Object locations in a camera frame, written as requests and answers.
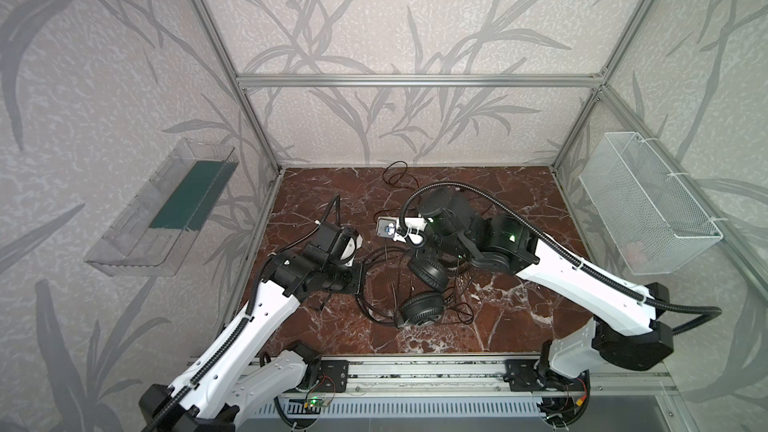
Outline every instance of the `leaf pattern wallpaper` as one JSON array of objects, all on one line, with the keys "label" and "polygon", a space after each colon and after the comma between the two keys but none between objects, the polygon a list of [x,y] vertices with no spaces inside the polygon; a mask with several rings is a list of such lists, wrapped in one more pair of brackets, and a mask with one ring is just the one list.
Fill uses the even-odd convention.
[{"label": "leaf pattern wallpaper", "polygon": [[[763,258],[768,257],[767,40],[768,0],[662,0],[612,79],[632,111]],[[619,130],[612,112],[598,107],[558,176],[594,258],[628,274],[578,180],[602,134]],[[717,303],[724,310],[696,334],[676,337],[675,354],[665,361],[700,430],[764,430],[768,308],[763,299],[718,247],[676,272],[642,279],[666,284],[675,301]]]},{"label": "leaf pattern wallpaper", "polygon": [[[274,173],[187,0],[0,0],[0,64],[0,430],[138,430],[214,336]],[[181,137],[240,165],[178,273],[85,264]]]},{"label": "leaf pattern wallpaper", "polygon": [[[206,1],[240,73],[450,74],[599,72],[638,0]],[[584,95],[249,90],[280,160],[314,166],[549,164]]]}]

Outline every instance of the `red marble tabletop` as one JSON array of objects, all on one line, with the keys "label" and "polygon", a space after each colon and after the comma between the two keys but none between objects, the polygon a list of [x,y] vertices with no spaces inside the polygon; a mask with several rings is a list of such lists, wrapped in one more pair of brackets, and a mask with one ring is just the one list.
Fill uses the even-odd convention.
[{"label": "red marble tabletop", "polygon": [[[304,235],[334,196],[342,197],[342,224],[357,228],[364,240],[358,257],[392,242],[376,236],[374,216],[383,209],[399,208],[411,190],[392,188],[382,180],[382,168],[289,168],[266,227],[254,269],[266,254]],[[561,244],[586,254],[571,216],[546,167],[411,168],[409,173],[420,186],[438,180],[457,180],[490,191],[541,227]],[[400,185],[414,186],[405,176]],[[480,212],[490,205],[485,199],[472,200]],[[485,216],[496,214],[489,209]],[[428,290],[395,257],[389,267],[379,266],[369,274],[368,300],[383,312],[394,309],[392,290],[397,288],[398,304],[410,294]],[[247,290],[253,276],[248,281]],[[469,271],[458,277],[462,299],[475,312],[473,324],[434,324],[403,330],[374,324],[366,319],[353,297],[334,295],[322,312],[314,310],[325,297],[315,293],[267,341],[264,349],[277,355],[284,346],[300,339],[322,354],[474,353],[538,352],[544,341],[559,338],[581,327],[591,313],[549,289],[523,282],[508,274]],[[456,322],[456,313],[447,311],[443,322]]]}]

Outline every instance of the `headphone ear cup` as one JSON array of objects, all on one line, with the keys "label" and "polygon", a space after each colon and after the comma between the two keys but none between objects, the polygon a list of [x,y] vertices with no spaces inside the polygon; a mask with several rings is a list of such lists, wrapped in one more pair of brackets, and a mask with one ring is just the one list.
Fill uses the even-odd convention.
[{"label": "headphone ear cup", "polygon": [[440,292],[427,291],[416,294],[402,303],[400,316],[403,325],[424,325],[437,322],[446,310],[446,300]]},{"label": "headphone ear cup", "polygon": [[434,258],[412,258],[408,269],[434,291],[442,294],[448,288],[448,271]]}]

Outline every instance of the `wire basket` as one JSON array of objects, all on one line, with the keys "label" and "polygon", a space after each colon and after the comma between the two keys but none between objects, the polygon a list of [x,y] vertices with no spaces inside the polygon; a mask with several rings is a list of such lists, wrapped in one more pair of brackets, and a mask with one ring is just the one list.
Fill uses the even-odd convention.
[{"label": "wire basket", "polygon": [[637,132],[608,132],[579,177],[633,274],[668,274],[723,234]]}]

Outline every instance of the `ventilation grille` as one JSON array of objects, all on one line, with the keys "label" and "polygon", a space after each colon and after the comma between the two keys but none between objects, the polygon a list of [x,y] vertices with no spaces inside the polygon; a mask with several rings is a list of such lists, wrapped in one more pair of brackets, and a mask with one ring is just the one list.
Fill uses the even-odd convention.
[{"label": "ventilation grille", "polygon": [[[328,408],[303,408],[280,399],[289,418],[446,418],[446,417],[539,417],[535,398],[336,398]],[[252,418],[276,418],[272,402]]]}]

